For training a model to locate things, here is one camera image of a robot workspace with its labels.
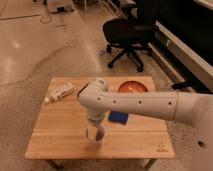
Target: chair backrest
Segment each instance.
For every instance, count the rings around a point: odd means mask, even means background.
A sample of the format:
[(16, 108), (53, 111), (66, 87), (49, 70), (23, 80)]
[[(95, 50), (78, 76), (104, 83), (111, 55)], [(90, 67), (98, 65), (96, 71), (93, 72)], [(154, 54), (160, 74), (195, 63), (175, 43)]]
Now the chair backrest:
[(138, 10), (138, 22), (142, 24), (155, 24), (162, 5), (162, 0), (135, 0)]

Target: polished floor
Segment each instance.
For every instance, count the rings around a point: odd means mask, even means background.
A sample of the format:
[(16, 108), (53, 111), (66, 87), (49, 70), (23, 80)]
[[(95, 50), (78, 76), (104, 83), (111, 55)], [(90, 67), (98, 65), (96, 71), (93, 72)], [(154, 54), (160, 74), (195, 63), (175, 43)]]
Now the polished floor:
[[(52, 170), (44, 161), (24, 159), (24, 153), (54, 76), (152, 76), (157, 91), (172, 91), (172, 82), (146, 53), (137, 73), (128, 58), (107, 68), (113, 55), (105, 52), (105, 21), (115, 17), (101, 3), (72, 13), (48, 14), (41, 0), (0, 1), (0, 170)], [(176, 157), (158, 160), (151, 171), (186, 171), (194, 130), (168, 122)], [(64, 170), (142, 170), (139, 160), (62, 161)]]

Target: office chair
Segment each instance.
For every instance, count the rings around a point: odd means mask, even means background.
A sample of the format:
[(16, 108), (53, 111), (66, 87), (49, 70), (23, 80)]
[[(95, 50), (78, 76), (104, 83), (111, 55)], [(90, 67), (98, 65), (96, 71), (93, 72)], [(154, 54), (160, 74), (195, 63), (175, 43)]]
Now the office chair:
[(155, 26), (156, 17), (160, 10), (162, 0), (136, 0), (136, 5), (125, 5), (123, 10), (137, 8), (137, 17), (132, 19), (113, 19), (107, 21), (103, 25), (103, 32), (108, 42), (106, 51), (111, 53), (111, 48), (120, 48), (122, 51), (108, 63), (108, 67), (112, 68), (115, 61), (123, 55), (133, 57), (133, 62), (137, 64), (137, 71), (143, 71), (143, 62), (136, 54), (135, 50), (146, 50), (151, 56), (152, 49), (148, 47), (148, 43), (154, 38), (157, 29)]

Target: blue object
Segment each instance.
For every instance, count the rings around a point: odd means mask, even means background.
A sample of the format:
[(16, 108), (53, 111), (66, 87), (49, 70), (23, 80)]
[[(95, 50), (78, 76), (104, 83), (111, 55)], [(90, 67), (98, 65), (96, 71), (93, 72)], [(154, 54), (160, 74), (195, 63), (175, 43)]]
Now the blue object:
[(127, 123), (128, 117), (128, 113), (111, 111), (108, 120), (111, 122), (118, 122), (125, 125)]

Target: table top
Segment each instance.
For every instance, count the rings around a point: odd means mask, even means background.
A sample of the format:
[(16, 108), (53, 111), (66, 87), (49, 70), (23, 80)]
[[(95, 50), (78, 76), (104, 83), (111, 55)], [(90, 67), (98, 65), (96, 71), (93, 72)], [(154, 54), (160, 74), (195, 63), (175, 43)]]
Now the table top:
[[(136, 80), (154, 91), (151, 77), (104, 77), (110, 91), (124, 81)], [(129, 115), (126, 125), (111, 123), (106, 113), (103, 143), (86, 139), (85, 108), (77, 99), (78, 91), (92, 78), (53, 78), (48, 92), (70, 81), (74, 92), (61, 101), (42, 104), (25, 157), (27, 159), (136, 159), (172, 158), (174, 151), (164, 120)]]

